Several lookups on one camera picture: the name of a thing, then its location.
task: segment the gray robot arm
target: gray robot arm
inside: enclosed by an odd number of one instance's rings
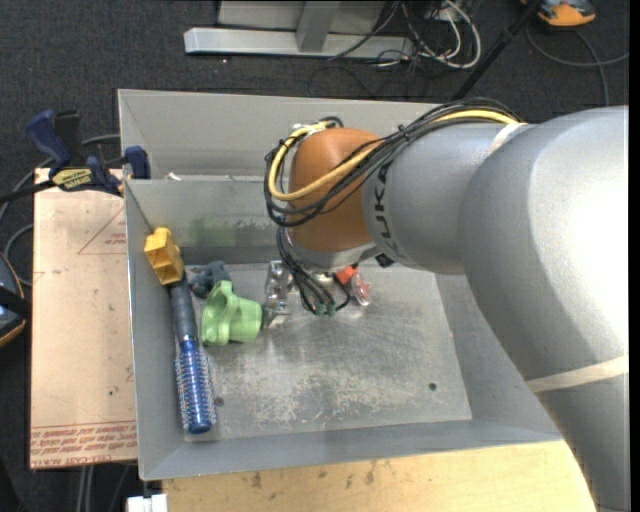
[[[630,510],[628,108],[444,128],[368,180],[392,259],[464,273],[603,510]]]

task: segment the orange object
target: orange object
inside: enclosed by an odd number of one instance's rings
[[[315,133],[304,140],[291,164],[289,192],[295,192],[328,174],[342,160],[362,144],[377,140],[378,136],[363,130],[331,128]],[[312,251],[338,252],[359,247],[371,241],[361,211],[360,177],[342,193],[331,199],[323,213],[302,226],[291,228],[295,243]],[[324,197],[335,184],[329,182],[310,194],[291,201],[298,208]],[[340,201],[348,199],[337,206]]]
[[[577,27],[593,21],[596,17],[592,10],[582,10],[571,5],[569,2],[562,2],[549,8],[551,16],[540,12],[538,16],[553,27],[567,28]]]
[[[342,286],[347,286],[347,283],[351,280],[351,278],[358,273],[357,268],[353,268],[351,266],[343,268],[340,272],[336,272],[335,278],[340,281]]]

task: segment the gray metal base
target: gray metal base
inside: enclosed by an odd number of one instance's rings
[[[242,30],[230,28],[192,28],[184,34],[188,54],[249,54],[288,55],[298,57],[332,57],[348,50],[363,36],[328,34],[324,46],[318,51],[302,52],[298,48],[295,32],[270,30]],[[399,50],[409,53],[410,43],[402,37],[376,36],[349,54],[351,58],[375,59],[384,51]]]

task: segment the blue clamp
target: blue clamp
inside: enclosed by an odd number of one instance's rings
[[[130,175],[135,179],[151,179],[151,166],[147,153],[140,146],[131,146],[124,150],[124,158],[130,167]]]
[[[49,180],[67,192],[99,190],[121,196],[122,181],[113,176],[108,169],[103,168],[95,156],[89,156],[85,166],[70,165],[74,157],[56,133],[53,117],[51,110],[45,110],[27,125],[27,135],[31,142],[54,162],[49,170]],[[130,177],[142,179],[151,177],[147,155],[140,146],[127,148],[122,162],[129,164]]]

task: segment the cardboard sheet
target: cardboard sheet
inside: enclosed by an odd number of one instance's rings
[[[123,200],[36,194],[33,268],[30,467],[136,459]]]

